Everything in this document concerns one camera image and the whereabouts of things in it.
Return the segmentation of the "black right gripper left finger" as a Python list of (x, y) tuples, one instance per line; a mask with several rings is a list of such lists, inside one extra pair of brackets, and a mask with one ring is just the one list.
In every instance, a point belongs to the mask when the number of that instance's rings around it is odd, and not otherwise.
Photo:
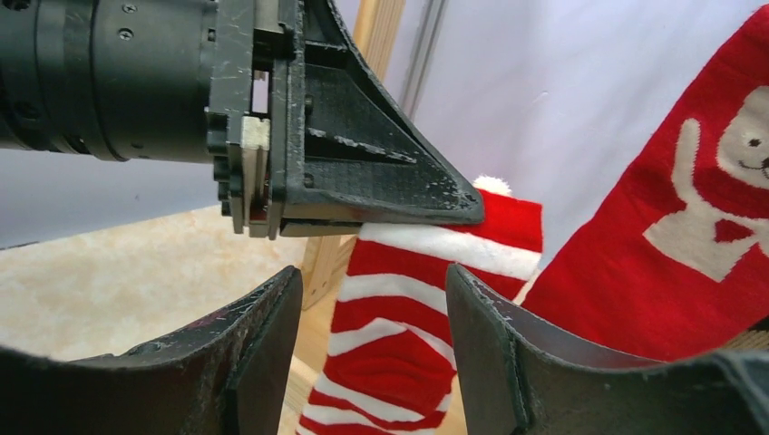
[(218, 311), (121, 355), (1, 351), (4, 434), (275, 434), (302, 305), (289, 266)]

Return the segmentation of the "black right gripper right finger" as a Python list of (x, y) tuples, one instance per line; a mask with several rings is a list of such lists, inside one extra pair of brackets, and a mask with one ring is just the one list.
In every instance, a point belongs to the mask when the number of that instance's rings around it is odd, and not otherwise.
[(471, 434), (765, 434), (768, 355), (663, 363), (569, 333), (452, 265), (446, 300)]

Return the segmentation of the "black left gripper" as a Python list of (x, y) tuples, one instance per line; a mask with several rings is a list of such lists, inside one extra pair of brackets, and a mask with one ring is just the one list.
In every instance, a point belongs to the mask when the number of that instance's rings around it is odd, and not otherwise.
[(220, 1), (206, 144), (238, 234), (476, 224), (481, 194), (415, 128), (333, 1)]

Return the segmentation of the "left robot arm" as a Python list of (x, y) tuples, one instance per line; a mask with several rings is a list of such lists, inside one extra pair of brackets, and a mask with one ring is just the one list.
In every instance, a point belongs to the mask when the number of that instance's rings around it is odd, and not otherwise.
[(331, 1), (4, 1), (1, 145), (209, 163), (252, 237), (484, 217)]

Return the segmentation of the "wooden hanger rack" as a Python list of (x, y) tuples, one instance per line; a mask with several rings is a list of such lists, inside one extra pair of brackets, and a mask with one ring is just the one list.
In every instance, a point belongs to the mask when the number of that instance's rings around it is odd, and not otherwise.
[[(377, 78), (386, 76), (405, 8), (404, 1), (363, 1), (354, 40)], [(301, 264), (304, 293), (297, 340), (284, 399), (286, 420), (298, 422), (326, 358), (336, 291), (355, 244), (353, 236), (311, 237)]]

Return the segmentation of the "red white striped sock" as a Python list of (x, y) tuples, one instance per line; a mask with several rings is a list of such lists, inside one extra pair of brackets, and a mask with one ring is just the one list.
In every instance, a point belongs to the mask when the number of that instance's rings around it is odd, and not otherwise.
[(366, 224), (330, 323), (326, 360), (297, 424), (300, 434), (433, 434), (456, 376), (445, 280), (451, 264), (514, 300), (543, 250), (542, 207), (501, 179), (474, 182), (479, 225)]

